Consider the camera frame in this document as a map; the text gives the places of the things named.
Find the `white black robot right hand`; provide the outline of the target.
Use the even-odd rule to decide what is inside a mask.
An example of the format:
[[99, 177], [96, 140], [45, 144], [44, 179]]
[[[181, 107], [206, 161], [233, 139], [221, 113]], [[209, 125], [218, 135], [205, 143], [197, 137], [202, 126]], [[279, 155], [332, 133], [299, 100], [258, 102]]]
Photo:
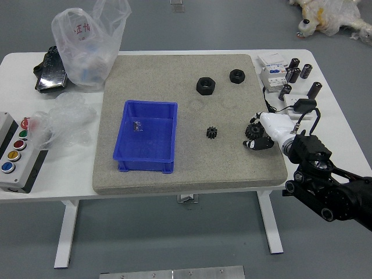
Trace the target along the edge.
[[258, 151], [269, 149], [278, 143], [283, 154], [288, 154], [295, 139], [295, 125], [288, 115], [257, 113], [245, 130], [248, 141], [243, 146]]

